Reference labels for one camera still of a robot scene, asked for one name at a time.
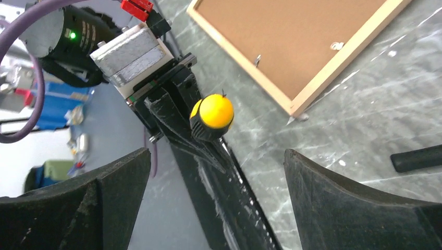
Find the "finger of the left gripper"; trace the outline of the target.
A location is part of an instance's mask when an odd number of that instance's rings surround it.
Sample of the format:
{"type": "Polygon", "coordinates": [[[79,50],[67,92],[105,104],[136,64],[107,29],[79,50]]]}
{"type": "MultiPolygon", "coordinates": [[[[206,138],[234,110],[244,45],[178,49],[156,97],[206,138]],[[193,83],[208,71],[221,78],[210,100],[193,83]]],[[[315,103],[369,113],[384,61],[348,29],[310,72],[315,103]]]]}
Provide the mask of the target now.
{"type": "Polygon", "coordinates": [[[189,122],[191,109],[179,90],[157,89],[147,95],[144,104],[174,146],[205,160],[222,174],[227,173],[228,153],[221,141],[201,141],[192,135],[189,122]]]}

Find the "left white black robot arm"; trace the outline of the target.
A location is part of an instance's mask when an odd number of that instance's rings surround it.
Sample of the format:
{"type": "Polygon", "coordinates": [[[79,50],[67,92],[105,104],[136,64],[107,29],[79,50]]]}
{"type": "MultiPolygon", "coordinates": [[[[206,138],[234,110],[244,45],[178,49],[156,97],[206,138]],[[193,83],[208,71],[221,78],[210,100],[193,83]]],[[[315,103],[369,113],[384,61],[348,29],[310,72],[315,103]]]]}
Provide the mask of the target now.
{"type": "Polygon", "coordinates": [[[222,136],[233,118],[225,95],[203,97],[192,54],[174,55],[163,37],[170,23],[150,1],[121,1],[139,20],[120,28],[112,18],[75,1],[38,1],[19,21],[20,39],[46,72],[77,88],[112,84],[146,126],[151,141],[166,137],[178,149],[221,172],[231,166],[222,136]]]}

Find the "wooden picture frame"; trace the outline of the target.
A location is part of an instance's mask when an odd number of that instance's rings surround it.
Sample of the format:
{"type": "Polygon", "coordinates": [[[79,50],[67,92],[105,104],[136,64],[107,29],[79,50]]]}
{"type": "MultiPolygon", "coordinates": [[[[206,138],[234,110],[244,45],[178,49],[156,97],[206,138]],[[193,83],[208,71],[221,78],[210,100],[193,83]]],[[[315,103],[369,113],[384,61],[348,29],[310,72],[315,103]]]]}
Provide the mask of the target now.
{"type": "Polygon", "coordinates": [[[297,117],[408,1],[192,1],[188,15],[297,117]]]}

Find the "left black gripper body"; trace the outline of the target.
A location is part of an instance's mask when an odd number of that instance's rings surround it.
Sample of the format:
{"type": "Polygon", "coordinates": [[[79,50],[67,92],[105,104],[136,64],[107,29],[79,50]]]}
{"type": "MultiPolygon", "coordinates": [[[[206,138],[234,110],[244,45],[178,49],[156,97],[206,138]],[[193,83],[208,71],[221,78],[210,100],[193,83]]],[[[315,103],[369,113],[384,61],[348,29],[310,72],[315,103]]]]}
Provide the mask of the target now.
{"type": "Polygon", "coordinates": [[[179,142],[195,142],[189,116],[201,98],[191,67],[197,58],[191,53],[161,66],[135,87],[126,102],[141,120],[149,141],[162,137],[179,142]]]}

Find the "yellow black screwdriver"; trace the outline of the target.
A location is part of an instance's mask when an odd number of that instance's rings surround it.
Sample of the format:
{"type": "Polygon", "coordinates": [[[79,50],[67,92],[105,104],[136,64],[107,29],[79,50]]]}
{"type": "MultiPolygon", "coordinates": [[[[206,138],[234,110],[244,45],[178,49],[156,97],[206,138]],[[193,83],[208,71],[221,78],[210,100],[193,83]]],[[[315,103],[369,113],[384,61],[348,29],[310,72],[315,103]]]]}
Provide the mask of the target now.
{"type": "Polygon", "coordinates": [[[218,140],[228,132],[234,116],[234,106],[225,93],[208,95],[190,113],[191,133],[201,141],[218,140]]]}

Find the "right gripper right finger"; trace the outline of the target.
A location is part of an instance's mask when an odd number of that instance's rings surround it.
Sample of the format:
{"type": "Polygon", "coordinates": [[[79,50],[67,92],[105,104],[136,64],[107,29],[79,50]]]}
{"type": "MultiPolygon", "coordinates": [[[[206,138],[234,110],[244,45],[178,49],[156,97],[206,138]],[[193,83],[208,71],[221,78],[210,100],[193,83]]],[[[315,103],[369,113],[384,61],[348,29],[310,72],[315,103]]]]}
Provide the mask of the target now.
{"type": "Polygon", "coordinates": [[[441,204],[366,186],[284,153],[303,249],[441,249],[441,204]]]}

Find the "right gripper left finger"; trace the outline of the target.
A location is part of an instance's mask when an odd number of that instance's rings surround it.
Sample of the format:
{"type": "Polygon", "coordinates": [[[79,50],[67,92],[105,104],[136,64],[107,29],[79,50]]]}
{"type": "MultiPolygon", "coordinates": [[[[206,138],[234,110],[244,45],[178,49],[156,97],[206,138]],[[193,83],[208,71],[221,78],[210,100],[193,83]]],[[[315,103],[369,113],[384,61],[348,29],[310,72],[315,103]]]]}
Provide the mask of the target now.
{"type": "Polygon", "coordinates": [[[69,180],[1,198],[1,249],[127,249],[150,175],[140,148],[69,180]]]}

